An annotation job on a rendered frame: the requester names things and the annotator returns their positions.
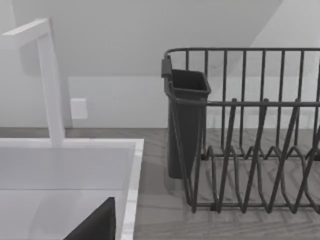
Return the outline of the tall white tap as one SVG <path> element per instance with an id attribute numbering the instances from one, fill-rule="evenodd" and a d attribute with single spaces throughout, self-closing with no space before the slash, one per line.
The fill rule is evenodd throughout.
<path id="1" fill-rule="evenodd" d="M 51 19 L 37 18 L 0 35 L 0 49 L 17 49 L 36 41 L 48 123 L 47 138 L 0 137 L 0 148 L 60 148 L 66 140 L 60 73 L 52 36 Z"/>

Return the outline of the white sink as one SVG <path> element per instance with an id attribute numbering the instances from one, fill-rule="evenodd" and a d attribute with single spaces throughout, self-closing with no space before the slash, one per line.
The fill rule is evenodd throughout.
<path id="1" fill-rule="evenodd" d="M 115 198 L 115 240 L 134 240 L 144 140 L 66 138 L 0 148 L 0 240 L 63 240 Z"/>

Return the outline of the white wall socket plate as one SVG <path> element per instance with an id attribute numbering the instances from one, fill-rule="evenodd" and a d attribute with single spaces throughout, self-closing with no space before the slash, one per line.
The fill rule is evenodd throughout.
<path id="1" fill-rule="evenodd" d="M 73 120 L 88 118 L 87 100 L 85 98 L 72 98 L 70 100 L 71 117 Z"/>

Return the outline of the dark grey cutlery holder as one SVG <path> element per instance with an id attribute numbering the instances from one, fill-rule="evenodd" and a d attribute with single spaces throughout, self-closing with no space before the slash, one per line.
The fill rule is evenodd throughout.
<path id="1" fill-rule="evenodd" d="M 201 71 L 191 71 L 182 69 L 172 70 L 172 83 L 174 96 L 178 99 L 200 101 L 207 100 L 211 93 L 211 87 Z M 168 175 L 172 179 L 181 179 L 181 167 L 177 146 L 176 132 L 174 127 L 174 115 L 172 114 L 173 101 L 168 100 L 168 153 L 167 169 Z M 183 162 L 186 166 L 187 174 L 190 175 L 196 156 L 198 143 L 199 126 L 199 106 L 193 104 L 176 104 L 178 126 L 181 136 Z"/>

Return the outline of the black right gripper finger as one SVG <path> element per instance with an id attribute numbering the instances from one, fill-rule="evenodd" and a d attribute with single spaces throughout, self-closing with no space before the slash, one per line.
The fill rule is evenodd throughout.
<path id="1" fill-rule="evenodd" d="M 63 240 L 116 240 L 116 201 L 108 197 Z"/>

